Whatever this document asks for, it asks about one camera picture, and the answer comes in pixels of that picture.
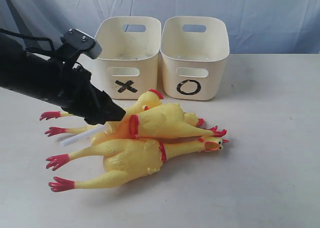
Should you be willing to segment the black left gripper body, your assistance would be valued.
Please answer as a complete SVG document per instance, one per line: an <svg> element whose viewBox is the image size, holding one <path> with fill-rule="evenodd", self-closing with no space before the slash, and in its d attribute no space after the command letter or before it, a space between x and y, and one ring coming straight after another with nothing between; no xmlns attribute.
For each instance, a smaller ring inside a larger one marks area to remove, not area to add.
<svg viewBox="0 0 320 228"><path fill-rule="evenodd" d="M67 63L57 63L56 66L60 85L58 97L65 101L62 109L84 118L91 125L104 124L105 93L91 84L91 72L82 65L73 68Z"/></svg>

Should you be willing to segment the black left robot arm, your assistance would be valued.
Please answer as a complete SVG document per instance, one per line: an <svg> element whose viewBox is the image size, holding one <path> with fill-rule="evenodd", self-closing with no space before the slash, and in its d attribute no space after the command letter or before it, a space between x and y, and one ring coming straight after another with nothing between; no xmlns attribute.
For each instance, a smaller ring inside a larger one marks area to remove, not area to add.
<svg viewBox="0 0 320 228"><path fill-rule="evenodd" d="M91 84L91 72L78 58L96 59L102 52L97 40L69 29L54 47L46 37L0 30L0 86L56 106L84 118L91 125L121 121L126 111Z"/></svg>

